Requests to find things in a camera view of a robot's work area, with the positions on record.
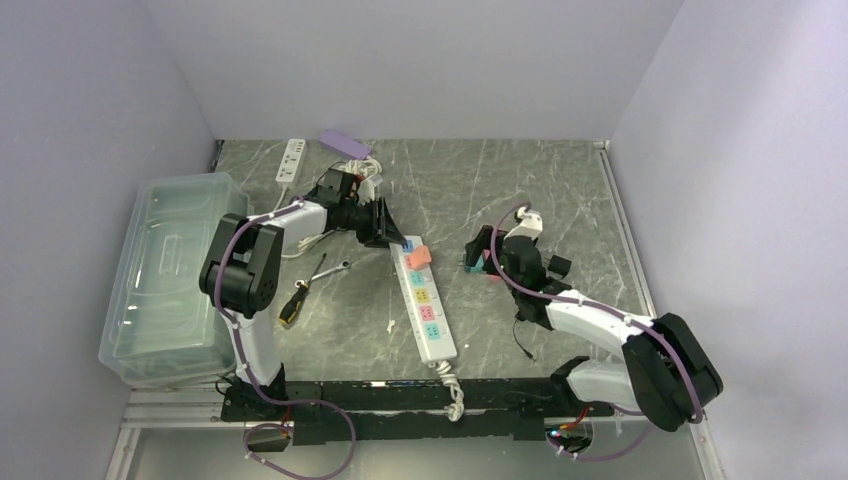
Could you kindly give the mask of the teal plug adapter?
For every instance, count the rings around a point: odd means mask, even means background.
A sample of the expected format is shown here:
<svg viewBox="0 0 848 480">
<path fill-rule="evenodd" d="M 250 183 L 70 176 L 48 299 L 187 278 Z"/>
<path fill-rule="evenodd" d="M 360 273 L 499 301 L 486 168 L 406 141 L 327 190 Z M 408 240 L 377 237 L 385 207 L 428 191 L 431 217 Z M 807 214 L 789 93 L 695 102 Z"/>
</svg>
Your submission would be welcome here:
<svg viewBox="0 0 848 480">
<path fill-rule="evenodd" d="M 483 273 L 484 272 L 484 260 L 482 258 L 474 265 L 464 265 L 464 271 L 466 273 Z"/>
</svg>

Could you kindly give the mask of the orange plug adapter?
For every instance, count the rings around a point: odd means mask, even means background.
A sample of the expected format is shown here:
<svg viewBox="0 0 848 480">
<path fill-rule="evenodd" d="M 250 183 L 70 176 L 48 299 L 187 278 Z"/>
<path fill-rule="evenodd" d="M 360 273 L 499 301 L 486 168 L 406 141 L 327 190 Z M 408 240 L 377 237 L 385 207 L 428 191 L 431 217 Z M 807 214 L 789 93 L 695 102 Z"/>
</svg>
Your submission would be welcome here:
<svg viewBox="0 0 848 480">
<path fill-rule="evenodd" d="M 406 265 L 409 269 L 420 271 L 428 268 L 432 261 L 430 250 L 427 246 L 416 247 L 406 255 Z"/>
</svg>

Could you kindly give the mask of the white long power strip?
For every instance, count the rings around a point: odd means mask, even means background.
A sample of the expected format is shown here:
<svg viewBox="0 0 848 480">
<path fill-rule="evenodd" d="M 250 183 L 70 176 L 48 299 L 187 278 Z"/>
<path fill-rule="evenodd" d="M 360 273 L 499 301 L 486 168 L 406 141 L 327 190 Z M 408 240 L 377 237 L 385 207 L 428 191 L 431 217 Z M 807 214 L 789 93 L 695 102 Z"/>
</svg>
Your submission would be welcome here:
<svg viewBox="0 0 848 480">
<path fill-rule="evenodd" d="M 403 245 L 391 244 L 390 252 L 420 359 L 425 364 L 453 360 L 457 349 L 432 269 L 406 265 L 406 255 L 424 243 L 420 236 L 405 238 Z"/>
</svg>

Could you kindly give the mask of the black power adapter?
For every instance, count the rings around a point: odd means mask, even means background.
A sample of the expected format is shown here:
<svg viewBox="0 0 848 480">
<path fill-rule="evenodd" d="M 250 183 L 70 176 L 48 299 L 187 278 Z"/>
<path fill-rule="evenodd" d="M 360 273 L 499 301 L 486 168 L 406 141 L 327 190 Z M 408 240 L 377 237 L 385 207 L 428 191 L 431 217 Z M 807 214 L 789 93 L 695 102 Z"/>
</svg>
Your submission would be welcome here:
<svg viewBox="0 0 848 480">
<path fill-rule="evenodd" d="M 566 277 L 572 268 L 572 261 L 559 255 L 551 255 L 548 259 L 547 270 L 552 274 Z"/>
</svg>

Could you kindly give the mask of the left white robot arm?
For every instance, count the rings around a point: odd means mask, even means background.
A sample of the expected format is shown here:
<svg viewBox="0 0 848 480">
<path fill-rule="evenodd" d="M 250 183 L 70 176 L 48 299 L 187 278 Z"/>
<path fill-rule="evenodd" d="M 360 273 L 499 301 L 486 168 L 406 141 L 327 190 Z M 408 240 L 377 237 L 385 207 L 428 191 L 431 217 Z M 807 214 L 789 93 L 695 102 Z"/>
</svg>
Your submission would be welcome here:
<svg viewBox="0 0 848 480">
<path fill-rule="evenodd" d="M 286 390 L 273 383 L 283 363 L 273 341 L 273 323 L 264 312 L 277 291 L 282 254 L 320 234 L 355 234 L 367 248 L 401 245 L 405 238 L 384 198 L 362 200 L 361 179 L 327 170 L 306 194 L 277 210 L 221 217 L 199 274 L 199 288 L 226 322 L 236 355 L 236 374 L 254 387 L 248 407 L 264 420 L 279 417 Z"/>
</svg>

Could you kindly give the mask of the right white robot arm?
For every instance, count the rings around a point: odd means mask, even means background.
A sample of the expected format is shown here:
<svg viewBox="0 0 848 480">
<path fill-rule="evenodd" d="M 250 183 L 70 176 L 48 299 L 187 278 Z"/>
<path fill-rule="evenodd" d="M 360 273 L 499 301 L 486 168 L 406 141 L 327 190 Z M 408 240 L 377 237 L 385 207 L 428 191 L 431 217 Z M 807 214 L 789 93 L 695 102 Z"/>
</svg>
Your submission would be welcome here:
<svg viewBox="0 0 848 480">
<path fill-rule="evenodd" d="M 565 281 L 571 261 L 544 257 L 534 235 L 485 225 L 465 244 L 463 264 L 506 283 L 517 320 L 575 335 L 614 357 L 612 363 L 576 357 L 552 374 L 551 401 L 564 415 L 602 402 L 674 432 L 701 418 L 724 390 L 682 317 L 627 313 L 581 294 Z"/>
</svg>

